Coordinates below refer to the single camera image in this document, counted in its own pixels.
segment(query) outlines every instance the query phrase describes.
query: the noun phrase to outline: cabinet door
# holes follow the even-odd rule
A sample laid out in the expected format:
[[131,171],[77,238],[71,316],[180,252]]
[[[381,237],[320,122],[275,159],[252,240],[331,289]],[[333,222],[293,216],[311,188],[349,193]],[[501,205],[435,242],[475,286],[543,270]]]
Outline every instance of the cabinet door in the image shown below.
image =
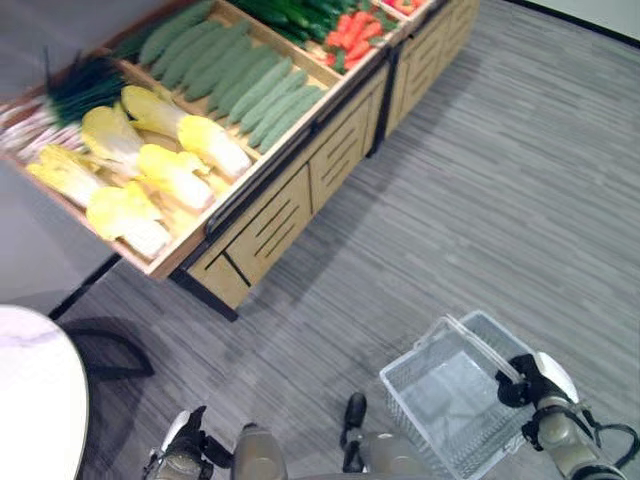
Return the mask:
[[457,0],[451,12],[451,21],[444,42],[440,58],[440,72],[444,70],[456,57],[458,52],[469,40],[473,23],[478,13],[478,0]]
[[249,293],[249,286],[222,255],[212,261],[199,260],[189,273],[231,308],[240,305]]
[[440,73],[440,54],[449,29],[451,7],[445,7],[404,44],[396,71],[386,134],[389,135],[423,97]]
[[313,208],[320,210],[364,157],[372,97],[367,97],[311,157]]
[[227,248],[251,282],[258,283],[311,219],[309,167],[302,167]]

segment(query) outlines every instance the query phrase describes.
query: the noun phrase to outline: wooden bin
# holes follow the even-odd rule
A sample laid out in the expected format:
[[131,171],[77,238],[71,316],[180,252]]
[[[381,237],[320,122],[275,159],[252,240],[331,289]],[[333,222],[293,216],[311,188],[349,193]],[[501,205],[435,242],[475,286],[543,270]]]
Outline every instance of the wooden bin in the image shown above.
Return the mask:
[[[126,35],[190,3],[193,0],[176,0],[164,6],[99,51],[113,47]],[[252,167],[213,205],[194,214],[189,228],[176,236],[158,257],[142,258],[119,241],[111,242],[111,246],[145,274],[158,279],[172,275],[233,318],[235,313],[229,309],[240,304],[248,288],[273,265],[373,145],[389,71],[383,66],[385,52],[397,43],[400,29],[387,35],[379,48],[341,76],[224,0],[215,2],[211,17],[225,24],[248,20],[254,44],[268,44],[291,57],[296,68],[309,73],[310,83],[327,90],[325,96],[264,155],[250,148],[246,137],[238,135],[235,129],[228,130],[252,159]],[[130,83],[161,88],[140,66],[120,61],[119,67]],[[35,89],[14,104],[25,103],[42,91]],[[171,95],[185,111],[204,113],[203,100],[187,102],[180,94]],[[23,165],[9,157],[10,163],[22,171]],[[93,230],[80,209],[31,175],[25,175]]]
[[[213,301],[219,310],[207,291],[237,307],[373,145],[387,75],[384,66],[361,85],[268,188],[241,208],[240,217],[174,279],[196,295],[200,290],[200,298]],[[229,267],[235,276],[229,275]]]
[[479,0],[432,2],[406,18],[386,126],[388,136],[466,44]]

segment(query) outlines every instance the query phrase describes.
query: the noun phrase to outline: black chair leg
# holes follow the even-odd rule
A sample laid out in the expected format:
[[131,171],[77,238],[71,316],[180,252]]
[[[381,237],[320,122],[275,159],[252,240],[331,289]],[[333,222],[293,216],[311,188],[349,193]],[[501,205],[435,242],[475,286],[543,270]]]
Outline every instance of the black chair leg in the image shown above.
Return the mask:
[[74,343],[77,343],[81,338],[102,338],[111,340],[123,346],[129,351],[133,357],[137,360],[139,367],[121,367],[121,366],[107,366],[107,365],[94,365],[87,361],[84,361],[87,373],[92,376],[98,377],[100,380],[125,380],[131,378],[144,378],[151,377],[155,371],[151,366],[151,362],[146,354],[140,347],[133,344],[125,337],[106,330],[97,330],[93,328],[71,328],[65,329],[69,338]]

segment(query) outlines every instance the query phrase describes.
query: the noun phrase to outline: black cable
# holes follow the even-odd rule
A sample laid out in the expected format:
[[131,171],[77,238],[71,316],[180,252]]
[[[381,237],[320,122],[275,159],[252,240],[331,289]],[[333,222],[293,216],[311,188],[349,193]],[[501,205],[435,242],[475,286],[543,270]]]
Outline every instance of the black cable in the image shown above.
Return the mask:
[[640,438],[638,438],[638,433],[629,425],[625,425],[623,423],[611,423],[609,425],[602,425],[601,423],[596,421],[596,419],[593,417],[593,414],[588,409],[584,409],[582,411],[582,414],[584,415],[584,418],[587,419],[587,422],[589,422],[589,425],[591,425],[591,427],[593,428],[593,434],[598,448],[602,448],[600,432],[604,430],[617,430],[619,432],[631,435],[631,438],[633,439],[633,441],[631,442],[631,446],[629,447],[627,453],[625,453],[615,462],[616,468],[620,469],[624,467],[638,454],[638,452],[640,451]]

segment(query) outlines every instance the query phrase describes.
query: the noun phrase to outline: baseboard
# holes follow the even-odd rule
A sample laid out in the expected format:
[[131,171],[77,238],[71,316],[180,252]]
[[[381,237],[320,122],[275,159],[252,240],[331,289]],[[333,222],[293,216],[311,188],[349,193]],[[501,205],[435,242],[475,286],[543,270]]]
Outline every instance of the baseboard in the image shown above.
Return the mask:
[[574,17],[573,15],[569,15],[568,13],[559,12],[558,10],[554,10],[553,8],[545,7],[543,5],[539,5],[534,2],[529,2],[527,0],[505,0],[509,3],[515,3],[516,5],[521,5],[526,8],[530,8],[531,10],[535,10],[537,12],[546,13],[547,15],[551,15],[552,17],[560,18],[567,22],[573,23],[574,25],[578,25],[582,28],[586,28],[587,30],[591,30],[592,32],[599,33],[601,35],[605,35],[607,37],[618,40],[619,42],[626,43],[635,48],[640,48],[640,40],[635,39],[633,37],[629,37],[619,32],[615,32],[613,30],[609,30],[608,28],[602,27],[595,23],[588,22],[587,20],[583,20],[578,17]]

